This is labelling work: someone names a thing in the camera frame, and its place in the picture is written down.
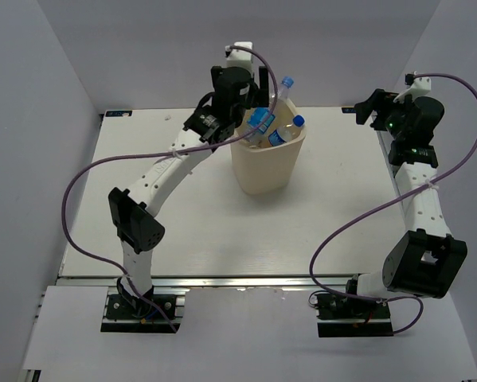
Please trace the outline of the small bottle blue label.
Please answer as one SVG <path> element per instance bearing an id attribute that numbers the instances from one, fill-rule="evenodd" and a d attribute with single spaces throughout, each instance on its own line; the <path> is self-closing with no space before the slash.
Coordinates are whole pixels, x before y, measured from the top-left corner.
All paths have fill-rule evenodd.
<path id="1" fill-rule="evenodd" d="M 270 146 L 280 146 L 292 141 L 299 136 L 304 124 L 304 117 L 301 115 L 294 116 L 290 123 L 278 127 L 268 136 L 268 143 Z"/>

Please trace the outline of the clear bottle blue label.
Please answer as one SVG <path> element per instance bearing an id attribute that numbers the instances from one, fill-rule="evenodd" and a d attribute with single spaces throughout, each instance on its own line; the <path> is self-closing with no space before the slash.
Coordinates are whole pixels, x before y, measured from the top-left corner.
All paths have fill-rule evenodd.
<path id="1" fill-rule="evenodd" d="M 278 85 L 277 93 L 271 95 L 269 106 L 256 108 L 248 117 L 245 131 L 247 133 L 252 131 L 252 133 L 244 138 L 245 145 L 249 147 L 258 147 L 260 145 L 260 142 L 264 138 L 268 128 L 276 120 L 281 108 L 286 105 L 289 92 L 294 82 L 295 81 L 290 76 L 285 76 Z M 277 102 L 274 111 L 270 114 L 269 118 L 266 119 L 266 116 L 269 114 L 273 105 L 275 96 L 277 96 Z"/>

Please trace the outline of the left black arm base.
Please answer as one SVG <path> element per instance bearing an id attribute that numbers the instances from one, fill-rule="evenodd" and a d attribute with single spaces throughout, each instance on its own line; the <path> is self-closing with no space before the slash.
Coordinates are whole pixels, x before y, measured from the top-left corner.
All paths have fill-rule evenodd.
<path id="1" fill-rule="evenodd" d="M 176 330 L 179 329 L 185 305 L 183 291 L 154 294 L 158 309 L 146 304 L 138 312 L 117 291 L 108 292 L 100 324 L 101 333 L 175 334 L 163 312 Z"/>

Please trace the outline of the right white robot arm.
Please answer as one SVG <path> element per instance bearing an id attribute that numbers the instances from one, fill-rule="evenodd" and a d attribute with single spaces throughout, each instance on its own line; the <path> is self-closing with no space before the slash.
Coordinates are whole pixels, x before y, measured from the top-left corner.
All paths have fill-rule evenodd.
<path id="1" fill-rule="evenodd" d="M 354 108 L 358 124 L 372 119 L 371 127 L 392 139 L 386 160 L 394 189 L 404 197 L 405 223 L 405 234 L 382 269 L 356 275 L 346 285 L 349 293 L 342 298 L 343 309 L 359 318 L 370 310 L 371 298 L 445 296 L 467 256 L 467 245 L 453 237 L 434 183 L 438 160 L 431 141 L 444 105 L 426 95 L 378 88 Z"/>

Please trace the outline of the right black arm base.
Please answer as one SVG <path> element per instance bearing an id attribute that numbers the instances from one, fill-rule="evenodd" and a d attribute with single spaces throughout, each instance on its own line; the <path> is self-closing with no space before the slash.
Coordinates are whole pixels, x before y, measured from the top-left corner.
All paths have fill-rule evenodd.
<path id="1" fill-rule="evenodd" d="M 317 311 L 320 338 L 392 337 L 390 310 L 374 302 L 317 290 L 308 298 Z"/>

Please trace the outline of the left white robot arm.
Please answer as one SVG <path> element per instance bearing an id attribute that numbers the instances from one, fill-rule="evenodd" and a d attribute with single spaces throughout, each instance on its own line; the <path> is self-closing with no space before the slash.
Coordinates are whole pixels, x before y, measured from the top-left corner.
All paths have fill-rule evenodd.
<path id="1" fill-rule="evenodd" d="M 268 70 L 259 69 L 260 80 L 244 68 L 211 69 L 213 92 L 205 95 L 171 145 L 169 155 L 125 190 L 114 188 L 108 195 L 111 219 L 123 249 L 126 274 L 118 281 L 124 308 L 136 318 L 151 310 L 151 258 L 165 228 L 156 220 L 163 203 L 218 143 L 233 136 L 245 112 L 267 107 Z"/>

